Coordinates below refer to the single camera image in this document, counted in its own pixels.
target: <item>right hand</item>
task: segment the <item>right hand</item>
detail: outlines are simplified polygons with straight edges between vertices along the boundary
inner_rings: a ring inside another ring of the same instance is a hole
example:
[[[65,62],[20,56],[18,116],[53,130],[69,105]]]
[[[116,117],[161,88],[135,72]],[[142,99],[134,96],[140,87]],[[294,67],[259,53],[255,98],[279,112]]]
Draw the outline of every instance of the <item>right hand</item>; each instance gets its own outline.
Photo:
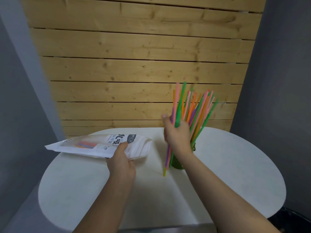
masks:
[[[190,147],[190,131],[186,121],[181,120],[179,127],[171,123],[167,114],[162,114],[164,124],[164,140],[171,146],[177,158],[192,154]]]

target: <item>colorful straws in bag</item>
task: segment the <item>colorful straws in bag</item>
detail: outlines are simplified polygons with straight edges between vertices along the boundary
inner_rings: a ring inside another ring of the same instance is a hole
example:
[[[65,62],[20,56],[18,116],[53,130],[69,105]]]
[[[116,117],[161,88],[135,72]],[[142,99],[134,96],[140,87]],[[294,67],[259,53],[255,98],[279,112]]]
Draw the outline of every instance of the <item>colorful straws in bag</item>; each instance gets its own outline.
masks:
[[[203,95],[200,94],[196,100],[197,94],[193,92],[193,87],[190,91],[186,92],[186,85],[187,83],[184,82],[180,91],[179,83],[177,83],[176,90],[173,91],[171,122],[175,127],[179,126],[181,119],[189,123],[191,135],[190,145],[193,148],[196,139],[215,109],[218,99],[214,102],[214,92],[207,90]],[[166,170],[171,167],[173,157],[172,149],[168,145],[163,176],[165,176]]]

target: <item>wooden wall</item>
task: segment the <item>wooden wall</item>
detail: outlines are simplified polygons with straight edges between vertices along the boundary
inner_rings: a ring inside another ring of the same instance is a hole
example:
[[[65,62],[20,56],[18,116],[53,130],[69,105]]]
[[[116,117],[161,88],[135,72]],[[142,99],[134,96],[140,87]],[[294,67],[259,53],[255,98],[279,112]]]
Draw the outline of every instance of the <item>wooden wall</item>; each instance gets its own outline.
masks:
[[[67,136],[159,127],[174,83],[229,130],[266,0],[22,0]]]

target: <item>white table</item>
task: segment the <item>white table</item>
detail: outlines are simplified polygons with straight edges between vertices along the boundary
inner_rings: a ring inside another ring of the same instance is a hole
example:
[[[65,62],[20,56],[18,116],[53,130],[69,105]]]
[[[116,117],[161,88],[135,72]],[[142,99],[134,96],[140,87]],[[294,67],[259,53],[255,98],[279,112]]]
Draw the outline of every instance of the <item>white table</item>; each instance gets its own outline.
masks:
[[[137,176],[120,229],[212,223],[184,170],[163,177],[166,143],[163,128],[115,128],[94,134],[139,134],[153,139],[147,158],[136,160]],[[204,128],[195,155],[265,217],[283,205],[286,188],[274,163],[248,141],[225,131]],[[60,153],[39,186],[44,215],[73,230],[109,176],[105,159]]]

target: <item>plastic bag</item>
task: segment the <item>plastic bag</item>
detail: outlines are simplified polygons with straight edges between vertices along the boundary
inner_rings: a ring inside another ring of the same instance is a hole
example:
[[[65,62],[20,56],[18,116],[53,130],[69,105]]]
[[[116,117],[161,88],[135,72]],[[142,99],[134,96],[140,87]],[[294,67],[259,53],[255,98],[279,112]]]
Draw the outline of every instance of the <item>plastic bag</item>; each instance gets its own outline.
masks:
[[[129,160],[146,157],[152,139],[136,134],[88,135],[46,145],[48,150],[86,156],[111,158],[117,146],[127,141],[125,154]]]

